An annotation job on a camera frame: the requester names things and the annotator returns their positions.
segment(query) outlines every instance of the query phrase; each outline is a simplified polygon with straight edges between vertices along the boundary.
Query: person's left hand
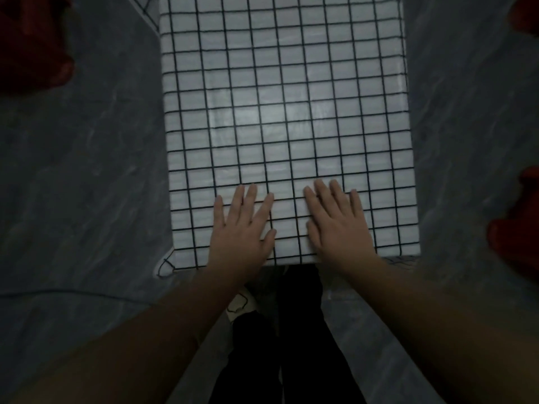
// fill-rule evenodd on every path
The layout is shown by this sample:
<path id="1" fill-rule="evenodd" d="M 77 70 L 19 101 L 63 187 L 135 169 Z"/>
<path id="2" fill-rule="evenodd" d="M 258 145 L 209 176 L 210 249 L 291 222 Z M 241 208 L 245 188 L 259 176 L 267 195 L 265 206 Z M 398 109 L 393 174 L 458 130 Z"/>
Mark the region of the person's left hand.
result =
<path id="1" fill-rule="evenodd" d="M 273 194 L 264 199 L 253 216 L 257 186 L 251 184 L 243 198 L 245 187 L 238 186 L 228 217 L 223 213 L 223 198 L 217 196 L 213 205 L 213 233 L 207 268 L 241 284 L 256 277 L 275 246 L 276 230 L 272 229 L 260 241 L 273 205 Z"/>

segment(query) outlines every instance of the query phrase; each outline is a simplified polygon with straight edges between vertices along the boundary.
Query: red object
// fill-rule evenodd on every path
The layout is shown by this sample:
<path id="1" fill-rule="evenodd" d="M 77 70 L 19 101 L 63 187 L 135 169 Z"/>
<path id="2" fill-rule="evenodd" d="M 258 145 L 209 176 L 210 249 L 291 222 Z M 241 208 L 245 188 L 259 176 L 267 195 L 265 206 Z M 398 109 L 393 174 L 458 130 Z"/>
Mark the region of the red object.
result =
<path id="1" fill-rule="evenodd" d="M 522 195 L 507 218 L 488 225 L 492 250 L 522 274 L 539 278 L 539 167 L 520 174 Z"/>
<path id="2" fill-rule="evenodd" d="M 539 35 L 539 0 L 517 0 L 507 19 L 516 31 Z"/>
<path id="3" fill-rule="evenodd" d="M 60 17 L 70 0 L 0 0 L 0 89 L 17 93 L 65 84 L 74 71 Z"/>

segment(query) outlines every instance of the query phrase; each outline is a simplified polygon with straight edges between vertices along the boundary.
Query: hand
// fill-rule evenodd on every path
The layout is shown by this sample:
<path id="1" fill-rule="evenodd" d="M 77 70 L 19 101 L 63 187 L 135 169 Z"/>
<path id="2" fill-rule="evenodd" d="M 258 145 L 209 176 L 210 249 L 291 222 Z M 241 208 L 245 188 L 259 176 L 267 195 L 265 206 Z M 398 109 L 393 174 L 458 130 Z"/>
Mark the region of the hand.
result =
<path id="1" fill-rule="evenodd" d="M 335 180 L 328 189 L 318 179 L 314 188 L 320 200 L 310 187 L 304 190 L 313 216 L 307 223 L 307 232 L 320 259 L 342 274 L 363 262 L 377 260 L 357 191 L 352 190 L 348 201 Z"/>
<path id="2" fill-rule="evenodd" d="M 273 194 L 266 196 L 264 203 L 253 216 L 257 186 L 251 184 L 245 198 L 244 191 L 243 185 L 236 189 L 226 221 L 223 198 L 217 196 L 213 205 L 213 233 L 207 264 L 208 269 L 238 280 L 241 285 L 256 277 L 275 246 L 277 233 L 272 229 L 264 240 L 260 241 L 273 205 Z"/>

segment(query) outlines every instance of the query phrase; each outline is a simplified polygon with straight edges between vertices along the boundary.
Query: forearm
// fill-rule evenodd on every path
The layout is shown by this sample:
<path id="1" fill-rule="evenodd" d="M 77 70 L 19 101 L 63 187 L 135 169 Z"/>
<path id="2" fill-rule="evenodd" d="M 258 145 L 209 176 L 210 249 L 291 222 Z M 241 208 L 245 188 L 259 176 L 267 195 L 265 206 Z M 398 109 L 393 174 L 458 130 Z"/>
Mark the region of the forearm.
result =
<path id="1" fill-rule="evenodd" d="M 164 402 L 240 285 L 213 272 L 197 274 L 187 290 L 173 290 L 82 347 L 13 402 Z"/>
<path id="2" fill-rule="evenodd" d="M 441 290 L 380 258 L 347 272 L 448 402 L 539 400 L 536 341 L 483 324 Z"/>

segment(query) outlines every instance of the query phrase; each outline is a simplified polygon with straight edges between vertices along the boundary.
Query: floor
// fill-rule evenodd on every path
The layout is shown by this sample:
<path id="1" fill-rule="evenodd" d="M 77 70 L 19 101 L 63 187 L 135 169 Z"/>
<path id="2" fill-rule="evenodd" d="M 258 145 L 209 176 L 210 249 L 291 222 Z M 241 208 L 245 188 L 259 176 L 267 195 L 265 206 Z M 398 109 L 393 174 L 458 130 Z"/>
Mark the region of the floor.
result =
<path id="1" fill-rule="evenodd" d="M 422 258 L 415 274 L 503 308 L 539 292 L 487 248 L 539 152 L 539 41 L 509 30 L 511 0 L 405 0 Z M 0 99 L 1 291 L 77 288 L 155 299 L 171 244 L 158 38 L 127 0 L 75 0 L 77 73 Z M 268 306 L 278 272 L 257 286 Z M 0 299 L 0 396 L 139 306 L 82 296 Z M 335 287 L 328 324 L 371 404 L 441 399 L 370 308 Z M 204 403 L 230 348 L 219 319 L 171 402 Z"/>

